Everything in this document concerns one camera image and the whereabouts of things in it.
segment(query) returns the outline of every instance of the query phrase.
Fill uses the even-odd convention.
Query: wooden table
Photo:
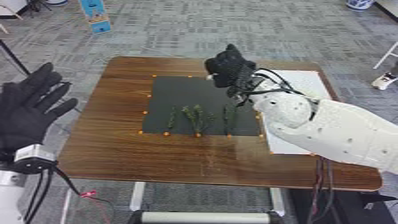
[[[310,188],[316,157],[269,155],[266,138],[140,134],[156,76],[204,77],[200,59],[117,57],[109,60],[74,125],[60,168],[72,178],[260,187]],[[260,61],[278,70],[310,70],[335,98],[316,64]],[[372,191],[381,186],[372,168],[332,164],[333,186]]]

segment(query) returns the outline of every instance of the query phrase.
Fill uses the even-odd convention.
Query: black glove
[[[53,107],[69,90],[69,83],[53,72],[51,63],[19,83],[3,84],[0,94],[0,152],[13,151],[31,144],[40,144],[45,129],[56,118],[74,108],[77,100],[69,99]]]
[[[207,73],[216,74],[212,75],[216,88],[243,85],[255,70],[255,63],[244,60],[232,44],[216,57],[205,60],[204,65]]]

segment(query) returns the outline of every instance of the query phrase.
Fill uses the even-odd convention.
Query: gray carpet
[[[76,0],[42,10],[24,21],[1,21],[10,35],[0,33],[10,49],[33,70],[51,61],[72,82],[69,97],[81,109],[111,57],[156,56],[205,58],[234,43],[248,59],[312,61],[319,64],[340,100],[369,109],[398,123],[398,87],[379,92],[369,82],[392,65],[388,59],[371,70],[394,41],[398,27],[379,10],[362,13],[344,7],[342,0],[104,0],[111,32],[92,35]],[[22,75],[1,57],[0,82]],[[77,118],[70,112],[49,129],[45,146],[56,152]],[[385,175],[385,186],[398,180]],[[95,189],[115,204],[115,222],[127,219],[129,182],[77,180],[83,189]],[[269,208],[268,193],[259,188],[149,184],[145,206],[150,210],[262,211]],[[388,194],[398,196],[398,189]],[[56,180],[35,223],[60,219],[65,185]],[[86,200],[72,200],[67,223],[102,223]]]

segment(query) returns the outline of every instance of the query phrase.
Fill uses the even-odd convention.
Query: small plant
[[[223,134],[230,137],[232,129],[236,127],[236,106],[223,105],[221,120],[223,120]]]
[[[193,111],[189,110],[189,107],[182,107],[182,114],[189,120],[195,137],[198,138],[202,136],[204,130],[209,128],[211,123],[214,121],[214,115],[211,113],[204,114],[202,107],[196,104],[193,106]]]
[[[166,131],[163,132],[163,136],[170,135],[170,130],[172,130],[173,125],[175,125],[175,116],[177,116],[177,109],[175,109],[175,106],[172,106],[172,108],[170,108],[170,118],[168,118],[168,123],[166,123]]]

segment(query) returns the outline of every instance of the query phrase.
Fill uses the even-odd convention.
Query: black mat
[[[170,119],[172,106],[175,107],[175,122],[170,133],[193,134],[191,124],[180,112],[182,106],[191,107],[198,104],[204,113],[212,113],[214,121],[204,130],[204,135],[225,135],[223,129],[223,106],[232,105],[225,96],[225,90],[212,86],[212,82],[188,77],[157,77],[152,83],[152,97],[149,101],[147,115],[141,123],[145,133],[163,133],[168,131],[166,124]],[[230,130],[232,135],[255,136],[259,125],[252,105],[246,103],[236,111],[236,125]]]

